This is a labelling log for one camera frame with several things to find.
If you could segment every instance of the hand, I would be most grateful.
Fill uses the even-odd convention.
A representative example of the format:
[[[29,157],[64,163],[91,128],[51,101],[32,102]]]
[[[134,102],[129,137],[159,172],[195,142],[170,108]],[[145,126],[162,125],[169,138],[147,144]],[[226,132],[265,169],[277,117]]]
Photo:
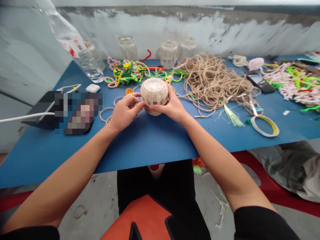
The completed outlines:
[[[150,110],[155,112],[160,112],[166,114],[169,118],[175,120],[176,122],[181,123],[181,121],[189,116],[187,111],[184,109],[182,103],[177,97],[176,93],[173,90],[173,87],[167,83],[168,93],[169,93],[169,102],[167,105],[152,105]]]
[[[141,102],[138,97],[141,97],[141,93],[130,93],[121,99],[114,107],[107,126],[111,126],[119,132],[128,127],[136,115],[146,105],[145,102]]]

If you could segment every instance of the bottle label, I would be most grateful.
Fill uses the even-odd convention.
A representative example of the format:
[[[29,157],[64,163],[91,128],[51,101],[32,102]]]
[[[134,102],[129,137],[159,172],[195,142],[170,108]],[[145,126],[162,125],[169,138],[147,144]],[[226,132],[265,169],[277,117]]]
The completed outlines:
[[[79,53],[85,50],[90,52],[80,35],[74,36],[71,40],[58,39],[58,41],[72,57],[79,58]]]

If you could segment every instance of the fingers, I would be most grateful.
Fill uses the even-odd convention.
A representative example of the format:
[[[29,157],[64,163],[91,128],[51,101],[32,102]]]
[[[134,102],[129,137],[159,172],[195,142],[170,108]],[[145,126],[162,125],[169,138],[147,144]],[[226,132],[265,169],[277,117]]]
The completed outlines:
[[[137,98],[137,97],[139,97],[139,96],[141,96],[141,93],[131,93],[131,94],[126,95],[126,96],[122,99],[122,101],[124,102],[124,104],[125,104],[127,107],[129,107],[129,106],[132,105],[132,104],[137,104],[137,103],[140,102],[140,100]]]
[[[134,115],[137,115],[145,105],[145,102],[139,102],[130,111],[133,112]]]
[[[130,93],[128,95],[133,95],[135,97],[141,97],[141,93]]]
[[[168,86],[168,96],[169,96],[169,98],[177,96],[176,93],[174,92],[173,87],[169,83],[166,83],[166,84]]]
[[[150,110],[165,114],[166,106],[163,106],[163,105],[152,105],[152,106],[150,106]]]

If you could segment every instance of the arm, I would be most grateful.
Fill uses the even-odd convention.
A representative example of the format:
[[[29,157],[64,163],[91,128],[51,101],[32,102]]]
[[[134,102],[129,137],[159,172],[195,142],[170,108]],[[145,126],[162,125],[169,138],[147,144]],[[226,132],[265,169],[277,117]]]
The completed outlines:
[[[261,206],[275,211],[243,166],[186,112],[169,84],[168,90],[169,103],[150,109],[183,125],[207,169],[226,195],[232,211],[244,206]]]
[[[139,96],[140,93],[132,93],[117,103],[110,122],[26,199],[4,225],[3,233],[22,227],[59,226],[67,210],[90,181],[113,138],[143,109],[145,103],[139,101]]]

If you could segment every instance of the blue table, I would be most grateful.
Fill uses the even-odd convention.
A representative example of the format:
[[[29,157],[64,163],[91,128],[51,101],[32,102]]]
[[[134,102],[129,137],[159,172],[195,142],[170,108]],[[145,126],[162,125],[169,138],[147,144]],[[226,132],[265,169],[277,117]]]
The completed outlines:
[[[304,56],[286,56],[296,59]],[[147,60],[147,65],[159,65],[159,60]],[[227,60],[227,66],[233,68],[232,62]],[[245,68],[235,68],[240,74]],[[112,76],[106,68],[105,76]],[[81,72],[78,66],[71,62],[54,89],[81,83],[79,92],[86,92],[85,88],[92,82]],[[184,93],[183,82],[172,83],[176,91]],[[99,83],[103,93],[104,107],[113,107],[116,97],[125,95],[127,87],[135,87],[134,83],[119,88],[110,89],[105,82]],[[215,137],[228,151],[235,152],[246,149],[266,147],[276,144],[320,138],[320,122],[315,121],[314,111],[300,112],[304,107],[292,101],[283,100],[279,92],[260,94],[256,100],[264,109],[264,115],[271,118],[279,127],[277,137],[264,137],[252,126],[234,127],[222,118],[217,119],[219,111],[209,118],[196,120]],[[187,100],[181,100],[191,115],[198,115],[198,110]],[[236,106],[229,102],[229,107]],[[237,112],[244,122],[250,119],[249,113],[242,107],[236,106]],[[107,119],[112,111],[104,112]],[[257,120],[262,130],[271,133],[270,126]],[[95,119],[92,129],[85,135],[57,135],[54,131],[28,127],[20,140],[0,167],[0,188],[14,187],[39,183],[44,181],[64,161],[83,146],[96,132],[105,125],[99,118]],[[197,157],[187,133],[178,123],[165,115],[157,117],[147,114],[144,110],[139,118],[121,132],[111,143],[102,157],[95,173],[134,168],[158,163],[165,163]]]

